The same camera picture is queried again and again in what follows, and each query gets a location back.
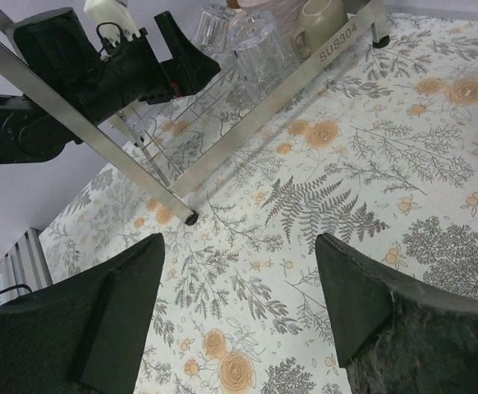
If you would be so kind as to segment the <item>clear glass tumbler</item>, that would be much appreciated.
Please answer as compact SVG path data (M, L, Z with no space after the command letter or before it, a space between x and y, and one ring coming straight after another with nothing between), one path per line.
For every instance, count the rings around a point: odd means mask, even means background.
M257 10L234 17L228 43L241 77L249 85L268 84L299 67L271 11Z

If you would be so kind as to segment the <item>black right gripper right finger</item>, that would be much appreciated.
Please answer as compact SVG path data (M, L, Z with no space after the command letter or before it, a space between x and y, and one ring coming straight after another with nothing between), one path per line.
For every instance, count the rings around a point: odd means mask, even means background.
M389 268L330 234L315 257L353 393L478 393L478 300Z

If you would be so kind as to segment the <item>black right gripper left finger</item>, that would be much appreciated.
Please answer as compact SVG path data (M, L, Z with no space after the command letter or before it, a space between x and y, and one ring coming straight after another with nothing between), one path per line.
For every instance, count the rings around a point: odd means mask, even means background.
M152 234L0 305L0 393L132 393L164 260Z

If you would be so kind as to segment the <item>olive green ceramic mug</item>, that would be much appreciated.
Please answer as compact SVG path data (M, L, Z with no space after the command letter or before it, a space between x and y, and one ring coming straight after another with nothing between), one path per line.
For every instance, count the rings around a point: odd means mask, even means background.
M309 0L302 7L291 45L301 59L319 49L348 21L342 0Z

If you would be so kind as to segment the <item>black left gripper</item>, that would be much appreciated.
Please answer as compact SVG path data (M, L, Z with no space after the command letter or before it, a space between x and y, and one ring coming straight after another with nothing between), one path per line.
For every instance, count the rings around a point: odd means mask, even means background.
M51 10L11 25L11 44L29 68L98 125L135 101L149 105L198 94L221 71L183 34L169 11L154 17L172 58L160 62L147 31L113 45L89 41L73 10Z

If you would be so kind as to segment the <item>steel two-tier dish rack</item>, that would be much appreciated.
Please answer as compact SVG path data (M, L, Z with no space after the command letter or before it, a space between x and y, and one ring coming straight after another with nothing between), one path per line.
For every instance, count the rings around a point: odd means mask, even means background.
M381 1L343 2L348 21L299 67L268 84L249 85L229 44L207 55L221 71L198 94L149 105L135 101L99 125L88 121L39 78L7 37L13 22L0 9L0 75L62 123L187 225L198 215L184 198L364 33L382 48L389 35Z

